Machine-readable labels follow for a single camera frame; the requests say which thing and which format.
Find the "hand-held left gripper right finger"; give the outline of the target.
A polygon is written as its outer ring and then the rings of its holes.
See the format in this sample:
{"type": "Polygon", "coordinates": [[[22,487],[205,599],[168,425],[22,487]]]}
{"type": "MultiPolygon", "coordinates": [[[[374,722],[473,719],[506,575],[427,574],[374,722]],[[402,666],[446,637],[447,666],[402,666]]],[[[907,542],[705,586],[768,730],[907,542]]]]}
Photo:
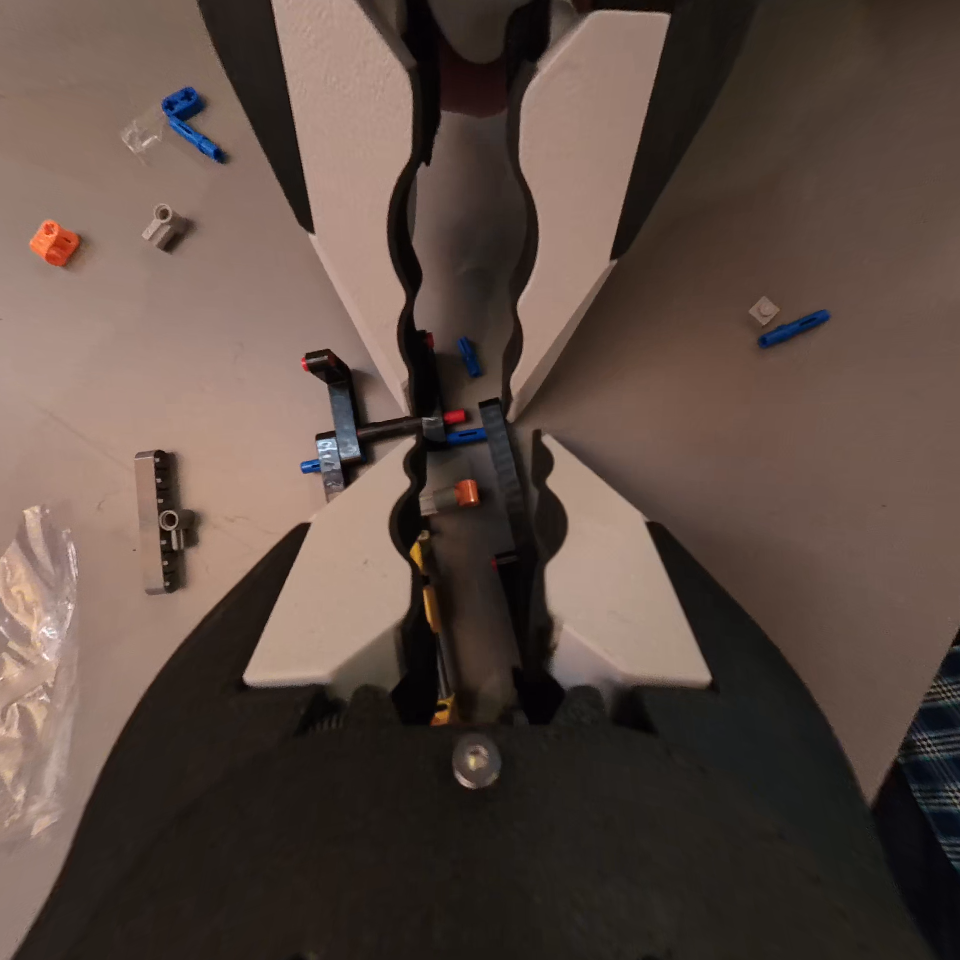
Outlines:
{"type": "Polygon", "coordinates": [[[605,705],[629,690],[705,690],[713,675],[640,509],[550,434],[537,509],[559,509],[543,593],[549,674],[605,705]]]}

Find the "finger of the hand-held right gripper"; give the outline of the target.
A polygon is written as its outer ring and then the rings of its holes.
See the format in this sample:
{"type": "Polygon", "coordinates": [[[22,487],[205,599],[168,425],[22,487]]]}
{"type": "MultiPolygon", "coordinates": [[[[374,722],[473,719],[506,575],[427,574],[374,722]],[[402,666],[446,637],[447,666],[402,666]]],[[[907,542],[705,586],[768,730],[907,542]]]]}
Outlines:
{"type": "Polygon", "coordinates": [[[569,20],[519,101],[517,159],[535,216],[518,296],[507,418],[533,401],[614,269],[618,225],[670,14],[599,9],[569,20]]]}
{"type": "Polygon", "coordinates": [[[312,246],[378,373],[408,400],[389,215],[415,156],[410,3],[273,1],[312,246]]]}

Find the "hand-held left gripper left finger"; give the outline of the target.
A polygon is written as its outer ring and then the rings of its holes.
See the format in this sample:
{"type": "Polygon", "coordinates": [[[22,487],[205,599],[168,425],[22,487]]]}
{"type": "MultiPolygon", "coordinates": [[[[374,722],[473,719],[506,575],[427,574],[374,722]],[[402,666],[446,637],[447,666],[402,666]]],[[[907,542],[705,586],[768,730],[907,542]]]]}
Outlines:
{"type": "Polygon", "coordinates": [[[406,693],[420,653],[409,620],[415,573],[395,510],[412,490],[403,438],[311,519],[242,679],[254,690],[320,686],[349,701],[406,693]]]}

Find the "lego chassis assembly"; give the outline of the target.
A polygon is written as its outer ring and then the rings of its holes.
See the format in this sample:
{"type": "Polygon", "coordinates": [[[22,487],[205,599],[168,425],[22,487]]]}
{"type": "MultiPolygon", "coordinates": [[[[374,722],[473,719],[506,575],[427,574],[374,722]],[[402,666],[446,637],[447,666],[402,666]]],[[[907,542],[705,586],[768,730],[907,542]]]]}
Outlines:
{"type": "MultiPolygon", "coordinates": [[[[349,469],[365,464],[366,447],[390,439],[419,433],[430,451],[449,450],[487,440],[486,429],[456,430],[464,426],[469,415],[464,409],[447,409],[439,387],[439,372],[433,335],[417,330],[414,360],[427,385],[430,414],[406,415],[387,420],[361,422],[350,367],[331,350],[307,352],[301,366],[321,380],[328,390],[333,429],[316,437],[317,457],[300,464],[303,474],[318,474],[324,496],[331,499],[342,493],[349,483],[349,469]]],[[[453,486],[436,488],[419,497],[421,530],[410,555],[423,582],[422,596],[426,622],[434,639],[437,654],[438,697],[432,726],[450,726],[459,720],[456,696],[450,678],[450,656],[447,635],[442,623],[441,606],[436,590],[436,562],[431,545],[431,517],[453,509],[476,507],[481,498],[474,479],[463,479],[453,486]]]]}

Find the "long black lego beam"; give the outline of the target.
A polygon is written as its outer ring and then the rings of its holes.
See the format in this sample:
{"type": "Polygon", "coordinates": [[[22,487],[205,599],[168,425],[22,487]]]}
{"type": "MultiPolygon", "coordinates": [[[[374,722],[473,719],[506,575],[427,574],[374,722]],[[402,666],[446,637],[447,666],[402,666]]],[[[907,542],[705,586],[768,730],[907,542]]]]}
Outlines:
{"type": "Polygon", "coordinates": [[[529,637],[536,546],[526,509],[525,494],[508,425],[501,403],[492,398],[479,405],[486,446],[493,466],[498,496],[510,532],[510,547],[495,554],[495,565],[503,587],[519,658],[511,669],[518,708],[530,717],[529,637]]]}

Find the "grey lego beam with connector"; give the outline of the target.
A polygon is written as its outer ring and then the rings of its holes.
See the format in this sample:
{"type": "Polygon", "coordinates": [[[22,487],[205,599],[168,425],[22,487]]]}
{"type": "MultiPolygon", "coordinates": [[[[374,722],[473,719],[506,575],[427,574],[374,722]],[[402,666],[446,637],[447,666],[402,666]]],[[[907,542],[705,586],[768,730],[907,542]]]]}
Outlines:
{"type": "Polygon", "coordinates": [[[177,456],[163,449],[135,454],[138,546],[145,594],[173,594],[186,583],[186,552],[197,543],[197,514],[183,505],[177,456]]]}

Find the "grey lego connector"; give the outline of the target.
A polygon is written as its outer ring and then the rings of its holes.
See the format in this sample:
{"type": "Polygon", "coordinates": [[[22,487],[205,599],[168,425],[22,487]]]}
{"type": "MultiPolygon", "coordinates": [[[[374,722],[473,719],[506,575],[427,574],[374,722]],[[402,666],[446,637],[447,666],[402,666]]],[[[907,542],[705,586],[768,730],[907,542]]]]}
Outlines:
{"type": "Polygon", "coordinates": [[[165,202],[156,204],[150,222],[142,231],[142,239],[155,249],[169,253],[179,245],[192,227],[186,216],[178,213],[165,202]]]}

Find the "small clear lego piece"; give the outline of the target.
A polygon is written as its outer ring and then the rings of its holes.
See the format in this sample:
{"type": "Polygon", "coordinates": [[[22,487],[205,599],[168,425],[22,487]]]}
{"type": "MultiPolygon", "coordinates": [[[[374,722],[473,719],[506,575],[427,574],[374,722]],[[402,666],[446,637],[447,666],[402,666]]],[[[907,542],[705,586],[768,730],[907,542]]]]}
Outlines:
{"type": "Polygon", "coordinates": [[[149,110],[134,117],[122,127],[121,142],[137,160],[148,164],[157,153],[167,130],[161,110],[149,110]]]}

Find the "orange lego connector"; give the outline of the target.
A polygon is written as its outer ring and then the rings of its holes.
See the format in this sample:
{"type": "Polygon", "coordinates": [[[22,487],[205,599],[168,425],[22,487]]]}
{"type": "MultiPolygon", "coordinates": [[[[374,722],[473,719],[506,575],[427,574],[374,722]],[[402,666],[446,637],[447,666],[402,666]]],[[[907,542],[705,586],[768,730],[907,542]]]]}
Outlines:
{"type": "Polygon", "coordinates": [[[64,268],[78,251],[81,242],[79,234],[57,221],[47,219],[31,236],[29,249],[48,265],[64,268]]]}

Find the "person's right hand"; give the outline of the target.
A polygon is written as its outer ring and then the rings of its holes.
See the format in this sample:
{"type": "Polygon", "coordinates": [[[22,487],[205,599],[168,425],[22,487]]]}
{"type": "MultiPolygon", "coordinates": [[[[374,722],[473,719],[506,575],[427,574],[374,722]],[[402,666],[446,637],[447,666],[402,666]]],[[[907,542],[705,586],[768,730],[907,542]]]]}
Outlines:
{"type": "Polygon", "coordinates": [[[439,54],[438,103],[443,114],[487,118],[506,111],[509,93],[503,56],[474,63],[453,49],[443,48],[439,54]]]}

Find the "clear plastic bag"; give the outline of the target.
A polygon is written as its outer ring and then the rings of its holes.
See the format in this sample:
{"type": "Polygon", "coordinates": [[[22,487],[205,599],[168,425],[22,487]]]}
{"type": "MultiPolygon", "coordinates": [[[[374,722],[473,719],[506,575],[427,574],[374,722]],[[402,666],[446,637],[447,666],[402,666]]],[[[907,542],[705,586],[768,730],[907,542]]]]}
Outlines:
{"type": "Polygon", "coordinates": [[[78,705],[79,566],[69,529],[23,510],[1,558],[1,841],[45,833],[65,807],[78,705]]]}

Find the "person's plaid shirt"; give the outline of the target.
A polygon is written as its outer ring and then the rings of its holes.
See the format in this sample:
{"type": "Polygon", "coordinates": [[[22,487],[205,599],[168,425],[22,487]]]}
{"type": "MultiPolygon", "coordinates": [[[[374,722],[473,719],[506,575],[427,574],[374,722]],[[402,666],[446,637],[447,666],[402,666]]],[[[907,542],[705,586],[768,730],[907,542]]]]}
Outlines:
{"type": "Polygon", "coordinates": [[[959,641],[947,650],[897,754],[918,808],[959,870],[959,641]]]}

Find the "person's trousers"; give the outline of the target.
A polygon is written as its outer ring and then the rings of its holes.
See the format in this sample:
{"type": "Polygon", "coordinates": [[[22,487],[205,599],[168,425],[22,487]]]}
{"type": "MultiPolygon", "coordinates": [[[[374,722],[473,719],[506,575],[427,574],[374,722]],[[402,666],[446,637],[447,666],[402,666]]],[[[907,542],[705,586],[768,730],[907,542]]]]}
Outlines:
{"type": "Polygon", "coordinates": [[[889,770],[871,810],[886,862],[915,926],[938,958],[957,959],[958,870],[899,764],[889,770]]]}

